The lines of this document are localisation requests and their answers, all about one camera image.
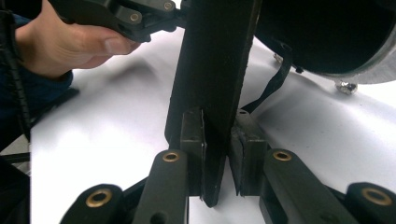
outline black metal bracket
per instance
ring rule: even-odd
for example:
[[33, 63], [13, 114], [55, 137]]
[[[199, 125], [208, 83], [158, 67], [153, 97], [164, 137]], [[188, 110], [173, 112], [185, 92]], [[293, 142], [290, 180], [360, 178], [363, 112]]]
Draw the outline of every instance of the black metal bracket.
[[[175, 223], [189, 221], [189, 197], [205, 194], [205, 120], [193, 108], [183, 116], [181, 150], [154, 159], [147, 179], [122, 192], [114, 185], [84, 191], [62, 223]], [[260, 196], [265, 223], [396, 223], [396, 194], [355, 183], [346, 194], [327, 188], [293, 152], [271, 149], [248, 112], [238, 110], [229, 151], [235, 188]]]
[[177, 9], [171, 0], [49, 0], [66, 23], [104, 26], [137, 42], [184, 27], [190, 1]]

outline screw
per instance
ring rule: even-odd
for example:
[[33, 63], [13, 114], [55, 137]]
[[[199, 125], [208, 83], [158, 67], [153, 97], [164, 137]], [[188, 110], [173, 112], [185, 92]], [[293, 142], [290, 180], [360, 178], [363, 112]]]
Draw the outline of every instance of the screw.
[[302, 67], [297, 67], [296, 68], [296, 73], [301, 74], [304, 72], [304, 69]]
[[163, 5], [163, 7], [165, 8], [165, 10], [170, 10], [170, 9], [172, 9], [172, 3], [170, 3], [170, 2], [167, 2], [167, 3], [165, 3], [164, 5]]
[[335, 81], [335, 88], [346, 95], [350, 95], [358, 90], [358, 84], [344, 81]]
[[131, 21], [137, 21], [137, 20], [139, 20], [139, 15], [137, 15], [137, 14], [132, 14], [131, 17], [130, 17], [130, 19], [131, 19]]

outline dark blue sleeve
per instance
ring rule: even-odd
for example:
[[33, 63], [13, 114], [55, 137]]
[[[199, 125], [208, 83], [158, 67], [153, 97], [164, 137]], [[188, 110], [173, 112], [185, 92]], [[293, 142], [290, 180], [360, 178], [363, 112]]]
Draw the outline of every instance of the dark blue sleeve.
[[[29, 22], [29, 20], [17, 15], [14, 18], [18, 26]], [[9, 131], [9, 127], [19, 128], [18, 123], [13, 124], [18, 108], [12, 99], [11, 91], [7, 84], [5, 69], [0, 64], [0, 142], [4, 140], [2, 136], [5, 136], [5, 132]], [[27, 104], [33, 117], [37, 116], [37, 113], [66, 92], [73, 79], [71, 71], [64, 74], [61, 81], [54, 81], [31, 73], [23, 67], [20, 67], [20, 76]]]

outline finger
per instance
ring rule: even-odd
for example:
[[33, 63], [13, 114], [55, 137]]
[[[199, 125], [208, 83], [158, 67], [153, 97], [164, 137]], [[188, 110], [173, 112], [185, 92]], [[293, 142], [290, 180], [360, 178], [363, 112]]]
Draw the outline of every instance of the finger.
[[78, 53], [91, 55], [125, 55], [137, 46], [135, 42], [105, 27], [90, 25], [70, 25], [67, 43], [70, 49]]
[[[132, 51], [137, 49], [140, 46], [140, 43], [133, 43], [131, 46]], [[82, 64], [79, 68], [82, 69], [89, 69], [89, 68], [94, 68], [102, 63], [105, 63], [107, 60], [109, 60], [112, 56], [94, 56], [92, 57], [88, 62]]]

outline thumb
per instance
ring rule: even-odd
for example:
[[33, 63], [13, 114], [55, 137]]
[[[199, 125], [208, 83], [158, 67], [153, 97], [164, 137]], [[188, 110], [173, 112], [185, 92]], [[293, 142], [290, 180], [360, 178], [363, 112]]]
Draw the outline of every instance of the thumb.
[[99, 26], [77, 25], [70, 27], [73, 31], [68, 43], [73, 44], [73, 51], [95, 56], [125, 55], [134, 50], [134, 41], [121, 34]]

